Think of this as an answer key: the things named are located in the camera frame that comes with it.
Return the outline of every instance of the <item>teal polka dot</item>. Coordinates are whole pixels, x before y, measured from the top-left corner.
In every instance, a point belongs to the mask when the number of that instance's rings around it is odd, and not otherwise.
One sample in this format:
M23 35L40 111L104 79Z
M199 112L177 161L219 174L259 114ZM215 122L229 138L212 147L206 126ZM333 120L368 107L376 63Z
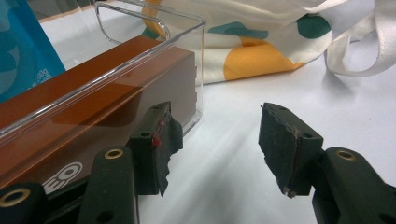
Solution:
M308 39L316 39L330 32L331 27L320 16L305 15L296 21L298 33Z
M239 21L234 21L221 26L212 27L208 30L211 34L220 35L238 35L257 39L265 39L268 36L267 31L249 30Z
M145 29L145 30L143 31L143 33L142 33L142 36L149 37L149 38L152 38L152 39L156 39L156 38L158 38L160 35L157 34L157 33L154 33L154 32L152 32L152 31L150 31L150 29L146 27L146 29Z
M14 57L9 52L0 52L0 72L7 72L17 68Z

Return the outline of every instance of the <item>blue packet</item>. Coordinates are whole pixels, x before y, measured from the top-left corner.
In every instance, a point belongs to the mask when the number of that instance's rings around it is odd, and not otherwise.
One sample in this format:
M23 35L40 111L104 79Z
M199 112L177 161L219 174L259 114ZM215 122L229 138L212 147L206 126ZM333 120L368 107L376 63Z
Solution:
M1 0L0 103L64 71L26 0Z

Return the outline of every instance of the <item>white table surface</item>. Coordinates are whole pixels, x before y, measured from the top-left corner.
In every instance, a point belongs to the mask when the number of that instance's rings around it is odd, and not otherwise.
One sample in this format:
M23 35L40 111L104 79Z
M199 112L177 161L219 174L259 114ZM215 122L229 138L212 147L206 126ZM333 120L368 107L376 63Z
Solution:
M323 12L338 36L374 7L352 0ZM348 61L369 67L376 37ZM172 156L164 197L140 196L141 223L316 223L309 197L281 194L258 145L262 110L283 105L324 138L323 148L359 152L396 186L396 66L372 77L335 76L325 56L289 73L204 86L204 115Z

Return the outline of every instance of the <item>white surface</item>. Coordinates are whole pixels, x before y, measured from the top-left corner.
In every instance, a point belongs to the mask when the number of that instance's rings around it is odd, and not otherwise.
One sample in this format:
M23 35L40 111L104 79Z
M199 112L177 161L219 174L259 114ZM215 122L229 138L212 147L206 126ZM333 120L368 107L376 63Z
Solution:
M126 7L120 1L113 2L111 5L121 8ZM131 10L136 9L133 6L129 6L129 8ZM137 17L131 17L104 7L100 7L99 11L107 35L119 42L142 34L146 27ZM41 26L66 70L117 46L103 35L93 7L80 9L57 20L44 21Z
M334 36L374 5L363 2L323 13ZM359 45L348 61L368 67L375 35ZM204 86L204 116L170 161L164 197L139 197L141 223L316 223L311 197L282 195L264 162L258 145L264 102L299 116L324 137L324 149L359 152L396 186L395 83L396 66L373 77L341 77L327 71L321 56L291 73Z

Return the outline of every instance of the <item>metal grommet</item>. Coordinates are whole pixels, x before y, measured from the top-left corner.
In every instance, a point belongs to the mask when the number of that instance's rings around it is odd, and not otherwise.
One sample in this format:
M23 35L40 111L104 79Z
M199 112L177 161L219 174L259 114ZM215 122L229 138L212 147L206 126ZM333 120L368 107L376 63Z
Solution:
M356 160L356 156L353 155L352 153L348 152L348 151L344 151L344 150L337 150L337 155L347 161L354 161Z
M108 160L114 160L118 157L121 157L123 154L123 151L121 149L111 149L105 154L105 158Z
M14 189L0 199L0 207L11 207L23 202L30 195L29 189Z

